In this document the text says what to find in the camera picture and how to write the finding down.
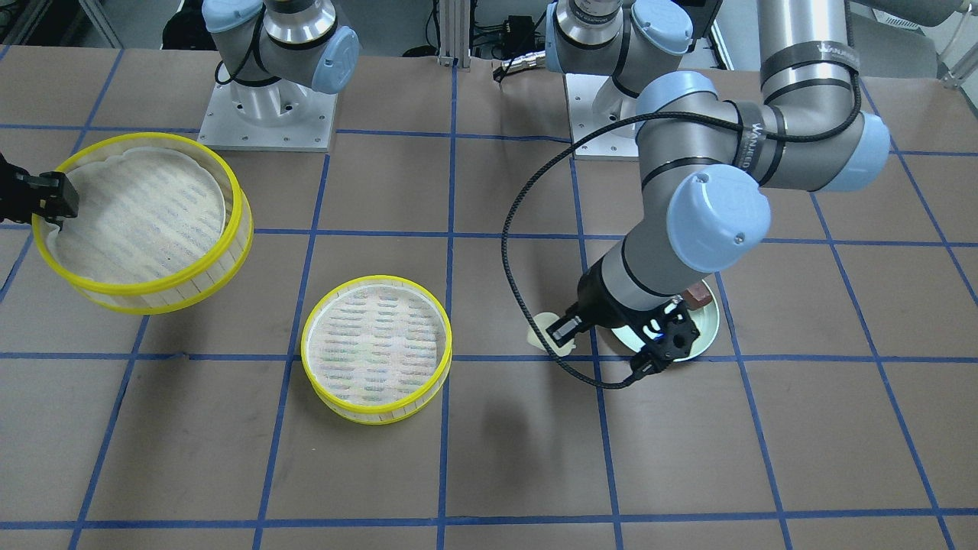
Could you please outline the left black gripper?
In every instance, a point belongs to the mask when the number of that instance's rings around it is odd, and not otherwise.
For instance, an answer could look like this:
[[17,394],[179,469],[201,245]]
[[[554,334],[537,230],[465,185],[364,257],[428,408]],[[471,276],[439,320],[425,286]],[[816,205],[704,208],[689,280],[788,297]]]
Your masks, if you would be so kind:
[[700,335],[684,300],[668,299],[649,311],[629,309],[607,291],[598,267],[581,277],[576,302],[559,317],[547,330],[558,345],[596,326],[631,328],[640,339],[640,350],[630,359],[633,377],[661,373],[675,360],[688,358]]

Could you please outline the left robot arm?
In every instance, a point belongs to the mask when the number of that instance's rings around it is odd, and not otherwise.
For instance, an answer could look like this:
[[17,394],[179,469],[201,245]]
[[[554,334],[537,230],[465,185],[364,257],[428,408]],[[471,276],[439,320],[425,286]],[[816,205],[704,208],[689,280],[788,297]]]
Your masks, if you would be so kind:
[[687,358],[699,335],[681,294],[737,263],[767,235],[762,188],[866,188],[889,129],[860,107],[846,1],[758,4],[762,101],[723,101],[709,78],[670,72],[636,98],[643,218],[578,282],[576,302],[535,337],[556,361],[577,334],[629,328],[642,345],[631,384]]

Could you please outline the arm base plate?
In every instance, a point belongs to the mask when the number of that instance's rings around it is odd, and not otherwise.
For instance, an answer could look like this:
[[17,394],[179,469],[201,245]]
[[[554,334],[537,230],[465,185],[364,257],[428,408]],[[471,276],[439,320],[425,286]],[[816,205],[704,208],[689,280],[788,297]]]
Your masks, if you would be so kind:
[[[665,95],[653,87],[645,99],[633,98],[622,92],[612,76],[597,74],[566,74],[567,112],[574,143],[609,125],[638,114],[664,112],[675,100],[675,94]],[[636,161],[648,163],[656,154],[650,147],[636,142],[636,125],[630,123],[614,128],[587,143],[576,147],[573,156],[582,161]]]
[[198,141],[227,152],[328,153],[337,105],[336,93],[286,80],[262,87],[216,83]]

